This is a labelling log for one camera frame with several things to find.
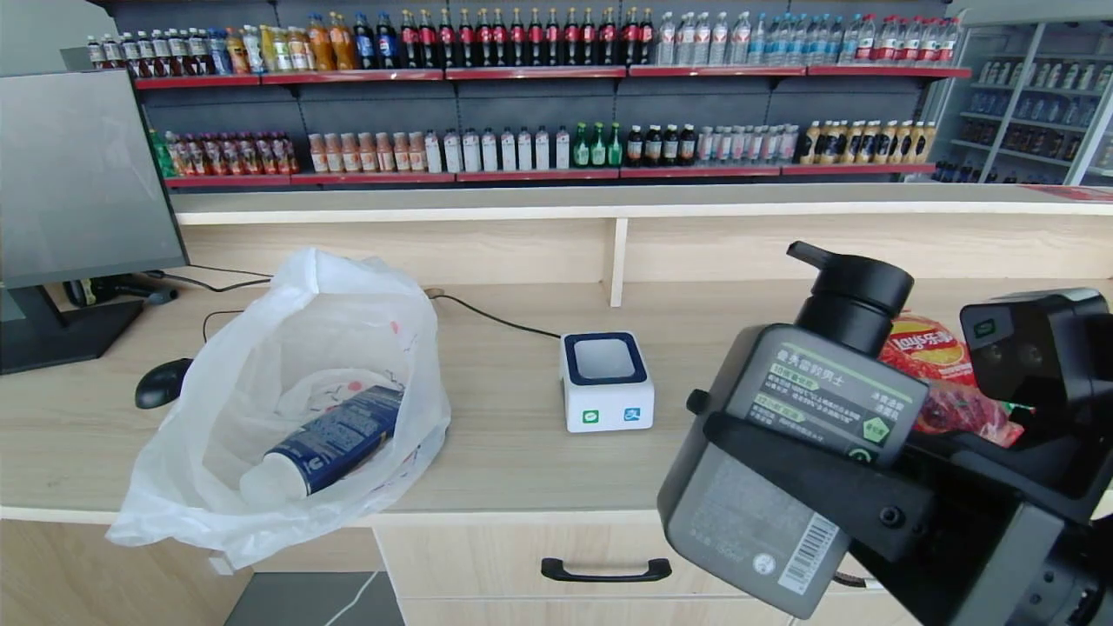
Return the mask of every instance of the floor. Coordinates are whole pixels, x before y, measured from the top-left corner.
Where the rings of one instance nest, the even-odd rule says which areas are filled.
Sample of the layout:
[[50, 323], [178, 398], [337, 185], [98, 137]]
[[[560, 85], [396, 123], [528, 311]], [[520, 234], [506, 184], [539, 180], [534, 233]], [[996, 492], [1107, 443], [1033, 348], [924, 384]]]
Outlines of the floor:
[[[372, 573], [256, 574], [225, 626], [323, 626], [355, 599]], [[403, 626], [385, 571], [329, 626]]]

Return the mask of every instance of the barcode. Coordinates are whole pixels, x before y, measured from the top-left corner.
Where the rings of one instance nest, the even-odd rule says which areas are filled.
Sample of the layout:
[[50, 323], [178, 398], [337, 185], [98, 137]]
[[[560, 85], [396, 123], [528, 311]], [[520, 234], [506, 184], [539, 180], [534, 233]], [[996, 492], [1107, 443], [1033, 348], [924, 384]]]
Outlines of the barcode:
[[819, 564], [827, 556], [836, 535], [838, 535], [837, 526], [824, 516], [814, 513], [777, 584], [802, 596], [808, 590]]

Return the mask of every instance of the counter top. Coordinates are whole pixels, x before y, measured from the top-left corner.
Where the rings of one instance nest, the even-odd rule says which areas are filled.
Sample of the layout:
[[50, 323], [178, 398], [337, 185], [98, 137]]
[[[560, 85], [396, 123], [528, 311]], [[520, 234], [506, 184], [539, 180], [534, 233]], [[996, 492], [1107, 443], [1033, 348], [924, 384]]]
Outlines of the counter top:
[[[426, 475], [388, 512], [648, 510], [691, 415], [684, 399], [707, 388], [745, 326], [795, 317], [810, 281], [627, 285], [621, 309], [580, 285], [461, 286], [447, 292], [514, 322], [554, 332], [636, 333], [657, 387], [646, 431], [570, 434], [550, 338], [508, 329], [445, 301], [441, 366], [452, 403], [447, 441]], [[909, 306], [958, 332], [963, 304], [1008, 292], [1113, 281], [922, 281]], [[187, 291], [148, 309], [98, 361], [0, 378], [0, 515], [110, 522], [139, 449], [166, 409], [132, 405], [151, 366], [194, 354], [200, 324], [242, 309], [259, 290]], [[215, 316], [209, 333], [229, 315]]]

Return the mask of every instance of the computer mouse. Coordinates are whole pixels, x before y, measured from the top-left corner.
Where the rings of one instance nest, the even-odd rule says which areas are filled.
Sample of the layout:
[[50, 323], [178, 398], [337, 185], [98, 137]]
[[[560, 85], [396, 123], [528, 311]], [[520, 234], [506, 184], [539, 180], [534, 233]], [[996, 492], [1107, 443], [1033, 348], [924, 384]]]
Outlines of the computer mouse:
[[136, 407], [154, 409], [177, 399], [181, 394], [186, 371], [193, 362], [193, 359], [168, 361], [144, 374], [136, 385]]

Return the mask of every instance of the white cable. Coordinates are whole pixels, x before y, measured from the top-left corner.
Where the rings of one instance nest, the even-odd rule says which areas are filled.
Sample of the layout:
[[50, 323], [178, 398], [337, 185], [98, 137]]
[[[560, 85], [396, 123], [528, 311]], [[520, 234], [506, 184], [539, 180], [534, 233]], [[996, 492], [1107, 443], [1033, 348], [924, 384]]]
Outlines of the white cable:
[[378, 573], [377, 571], [372, 571], [371, 576], [368, 576], [367, 579], [363, 583], [363, 587], [359, 587], [359, 590], [355, 593], [355, 597], [352, 598], [352, 601], [349, 601], [347, 604], [347, 606], [345, 606], [344, 608], [342, 608], [339, 610], [339, 613], [337, 613], [336, 615], [334, 615], [332, 617], [332, 619], [329, 619], [328, 622], [325, 622], [325, 626], [333, 626], [333, 624], [335, 624], [336, 620], [339, 619], [342, 615], [344, 615], [345, 613], [347, 613], [347, 610], [349, 608], [352, 608], [353, 606], [355, 606], [356, 603], [359, 601], [359, 596], [363, 596], [363, 591], [367, 588], [367, 585], [371, 585], [371, 581], [374, 580], [376, 576], [378, 576]]

